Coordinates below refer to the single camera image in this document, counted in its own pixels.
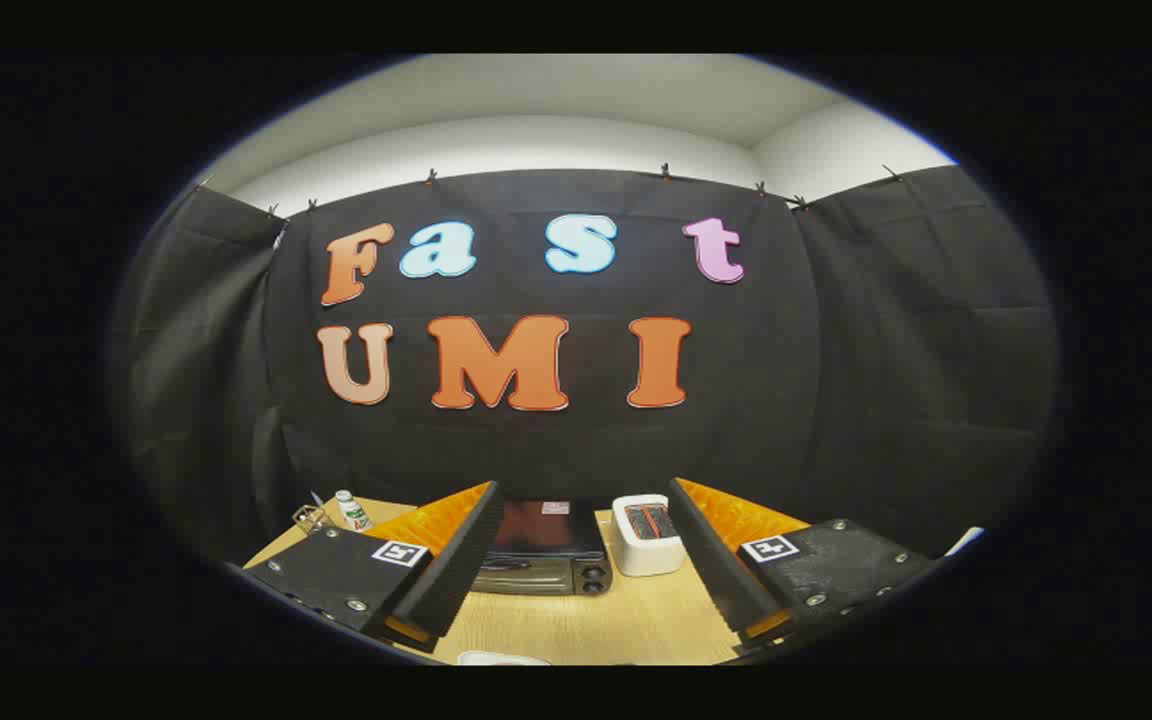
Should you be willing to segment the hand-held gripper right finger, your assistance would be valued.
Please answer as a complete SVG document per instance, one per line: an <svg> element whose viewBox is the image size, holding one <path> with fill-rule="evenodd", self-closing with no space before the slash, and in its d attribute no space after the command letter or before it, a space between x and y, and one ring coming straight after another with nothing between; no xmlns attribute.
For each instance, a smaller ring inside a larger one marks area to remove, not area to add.
<svg viewBox="0 0 1152 720"><path fill-rule="evenodd" d="M863 617L935 560L858 521L810 524L684 478L669 516L740 651L805 644Z"/></svg>

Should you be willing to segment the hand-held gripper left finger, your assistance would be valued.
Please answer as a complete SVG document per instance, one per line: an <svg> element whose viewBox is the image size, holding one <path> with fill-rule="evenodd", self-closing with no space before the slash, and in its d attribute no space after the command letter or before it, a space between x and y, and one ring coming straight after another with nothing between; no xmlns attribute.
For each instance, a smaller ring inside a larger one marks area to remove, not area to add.
<svg viewBox="0 0 1152 720"><path fill-rule="evenodd" d="M456 620L505 516L488 480L364 533L324 526L244 569L244 579L342 632L433 652Z"/></svg>

